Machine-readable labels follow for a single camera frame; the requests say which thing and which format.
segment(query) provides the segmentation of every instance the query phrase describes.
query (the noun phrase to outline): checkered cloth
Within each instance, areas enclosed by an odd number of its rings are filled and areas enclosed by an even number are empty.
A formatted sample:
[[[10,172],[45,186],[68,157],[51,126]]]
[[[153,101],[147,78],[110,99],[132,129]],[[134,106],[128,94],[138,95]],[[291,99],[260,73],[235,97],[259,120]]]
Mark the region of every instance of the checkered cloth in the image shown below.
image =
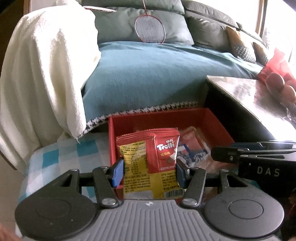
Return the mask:
[[[18,202],[36,192],[69,169],[92,172],[99,166],[110,166],[108,133],[89,133],[34,152],[22,182]],[[82,194],[96,202],[93,187],[83,187]]]

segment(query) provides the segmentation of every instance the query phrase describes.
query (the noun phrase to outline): red snack packet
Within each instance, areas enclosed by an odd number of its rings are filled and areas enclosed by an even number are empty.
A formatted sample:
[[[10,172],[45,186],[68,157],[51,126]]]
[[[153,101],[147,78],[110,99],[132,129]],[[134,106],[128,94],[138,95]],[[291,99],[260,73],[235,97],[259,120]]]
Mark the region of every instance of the red snack packet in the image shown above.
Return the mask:
[[[176,180],[179,141],[176,128],[139,131],[116,138],[124,158],[124,198],[180,198],[184,191]]]
[[[274,56],[257,75],[258,80],[261,80],[265,83],[266,78],[272,72],[275,72],[277,74],[280,74],[284,78],[285,82],[289,80],[296,81],[284,56],[285,54],[283,52],[275,48]]]

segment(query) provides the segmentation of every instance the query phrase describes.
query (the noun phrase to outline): finger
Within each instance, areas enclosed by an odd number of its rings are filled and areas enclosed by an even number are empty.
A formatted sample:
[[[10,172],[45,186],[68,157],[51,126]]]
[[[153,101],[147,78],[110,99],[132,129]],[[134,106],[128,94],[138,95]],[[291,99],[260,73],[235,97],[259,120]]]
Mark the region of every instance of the finger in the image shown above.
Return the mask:
[[[3,226],[0,224],[0,241],[5,241],[5,233],[3,232]]]
[[[5,241],[21,241],[21,238],[19,238],[15,233],[8,231],[5,227],[1,226],[0,227],[0,233],[4,235],[3,238]]]

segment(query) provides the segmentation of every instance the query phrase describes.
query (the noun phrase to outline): blue blanket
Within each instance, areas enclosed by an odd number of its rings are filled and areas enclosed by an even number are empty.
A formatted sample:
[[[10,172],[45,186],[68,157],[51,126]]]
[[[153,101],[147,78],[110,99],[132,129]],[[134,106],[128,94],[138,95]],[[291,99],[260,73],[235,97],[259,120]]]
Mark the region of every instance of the blue blanket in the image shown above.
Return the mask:
[[[176,44],[107,42],[85,84],[86,120],[126,110],[196,102],[206,75],[254,78],[262,69],[230,53]]]

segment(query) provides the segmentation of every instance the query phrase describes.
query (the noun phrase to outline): trolli logo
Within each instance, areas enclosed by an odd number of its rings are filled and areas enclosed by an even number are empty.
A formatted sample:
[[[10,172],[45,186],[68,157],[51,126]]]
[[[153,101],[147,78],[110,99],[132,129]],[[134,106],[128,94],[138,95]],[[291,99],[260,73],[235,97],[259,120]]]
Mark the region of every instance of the trolli logo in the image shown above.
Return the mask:
[[[163,149],[168,149],[168,148],[172,148],[175,147],[174,141],[173,139],[167,140],[166,141],[166,145],[164,144],[159,144],[156,146],[159,150],[163,150]]]

